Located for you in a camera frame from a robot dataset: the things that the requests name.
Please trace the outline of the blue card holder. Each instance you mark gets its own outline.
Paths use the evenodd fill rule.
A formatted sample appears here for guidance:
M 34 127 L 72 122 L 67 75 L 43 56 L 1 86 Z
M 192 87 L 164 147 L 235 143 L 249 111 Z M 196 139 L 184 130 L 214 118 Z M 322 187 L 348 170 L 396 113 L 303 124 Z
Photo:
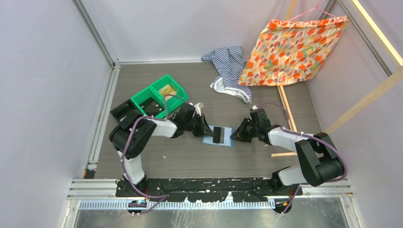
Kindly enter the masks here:
M 233 128 L 224 127 L 225 128 L 225 136 L 224 136 L 224 144 L 217 144 L 212 142 L 213 136 L 203 136 L 201 142 L 203 144 L 210 144 L 214 146 L 224 146 L 224 147 L 233 147 L 234 141 L 230 138 L 230 136 L 234 133 Z

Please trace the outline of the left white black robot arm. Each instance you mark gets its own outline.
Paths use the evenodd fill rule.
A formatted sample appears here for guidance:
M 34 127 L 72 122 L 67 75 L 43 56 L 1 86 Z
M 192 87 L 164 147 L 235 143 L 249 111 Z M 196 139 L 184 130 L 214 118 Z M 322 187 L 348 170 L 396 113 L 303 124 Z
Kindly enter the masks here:
M 109 135 L 109 141 L 117 150 L 123 163 L 124 178 L 129 182 L 127 190 L 135 197 L 145 193 L 146 178 L 142 168 L 141 153 L 152 136 L 177 138 L 185 131 L 195 137 L 214 136 L 201 113 L 200 103 L 184 104 L 178 112 L 166 119 L 159 119 L 130 111 Z

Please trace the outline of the black credit card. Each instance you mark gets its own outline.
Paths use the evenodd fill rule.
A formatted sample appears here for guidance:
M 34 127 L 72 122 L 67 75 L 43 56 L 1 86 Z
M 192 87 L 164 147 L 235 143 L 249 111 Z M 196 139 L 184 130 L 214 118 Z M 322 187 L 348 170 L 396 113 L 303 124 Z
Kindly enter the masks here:
M 140 103 L 140 107 L 148 116 L 157 116 L 164 111 L 163 106 L 157 103 L 152 97 L 149 97 L 148 99 Z

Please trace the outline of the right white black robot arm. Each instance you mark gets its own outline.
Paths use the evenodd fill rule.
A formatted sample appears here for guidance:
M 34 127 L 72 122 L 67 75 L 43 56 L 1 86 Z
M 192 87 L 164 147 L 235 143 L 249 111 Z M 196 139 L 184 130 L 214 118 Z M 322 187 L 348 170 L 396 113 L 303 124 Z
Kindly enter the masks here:
M 309 184 L 317 187 L 327 182 L 337 182 L 347 176 L 347 167 L 340 158 L 327 133 L 297 133 L 280 125 L 272 125 L 262 108 L 251 109 L 231 139 L 251 142 L 258 138 L 261 142 L 285 148 L 297 154 L 298 166 L 285 167 L 272 173 L 271 188 L 278 195 L 285 194 L 291 185 Z

